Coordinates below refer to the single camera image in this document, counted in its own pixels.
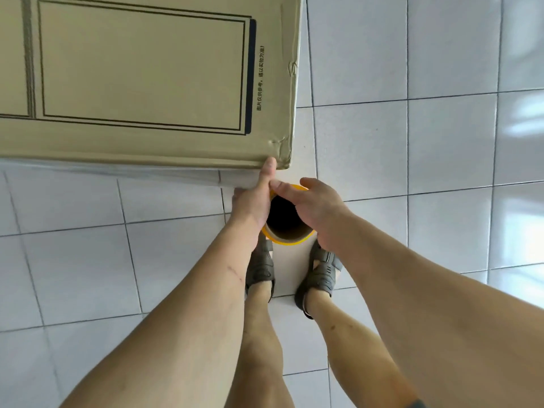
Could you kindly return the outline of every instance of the cardboard box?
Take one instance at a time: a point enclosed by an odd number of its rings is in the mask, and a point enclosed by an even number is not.
[[[302,0],[0,0],[0,157],[289,167]]]

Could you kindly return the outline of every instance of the leg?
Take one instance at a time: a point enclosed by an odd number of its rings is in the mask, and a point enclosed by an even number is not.
[[[252,285],[245,301],[244,334],[226,408],[294,408],[283,381],[283,352],[270,315],[272,283]]]
[[[380,337],[340,310],[330,295],[310,288],[305,308],[327,343],[336,379],[358,408],[408,408],[418,396]]]

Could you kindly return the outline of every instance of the white tile floor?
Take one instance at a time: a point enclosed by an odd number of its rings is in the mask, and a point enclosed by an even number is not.
[[[279,177],[317,175],[402,243],[544,307],[542,17],[544,0],[307,0],[293,167]],[[187,274],[230,194],[0,173],[0,406],[58,406]],[[310,245],[274,255],[286,383],[297,407],[350,407],[294,307]],[[337,288],[375,329],[347,274]]]

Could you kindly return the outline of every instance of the gray sandal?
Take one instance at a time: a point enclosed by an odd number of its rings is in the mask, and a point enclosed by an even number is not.
[[[315,269],[313,268],[314,260],[321,262]],[[317,241],[313,244],[309,254],[308,273],[295,293],[295,303],[307,318],[313,319],[304,309],[304,297],[309,288],[324,290],[332,296],[336,283],[336,270],[342,270],[343,267],[342,262],[334,253],[322,249]]]
[[[255,247],[255,250],[251,253],[248,271],[245,275],[246,293],[248,293],[249,287],[255,283],[272,281],[272,291],[270,293],[270,299],[272,299],[272,295],[274,294],[274,286],[276,285],[274,262],[270,256],[270,252],[273,250],[274,244],[272,241],[268,240],[264,234],[259,233],[257,247]]]

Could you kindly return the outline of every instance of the person's left hand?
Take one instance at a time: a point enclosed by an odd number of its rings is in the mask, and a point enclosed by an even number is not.
[[[269,157],[259,173],[257,185],[250,190],[235,189],[231,221],[249,222],[261,230],[270,211],[270,181],[276,176],[276,159]]]

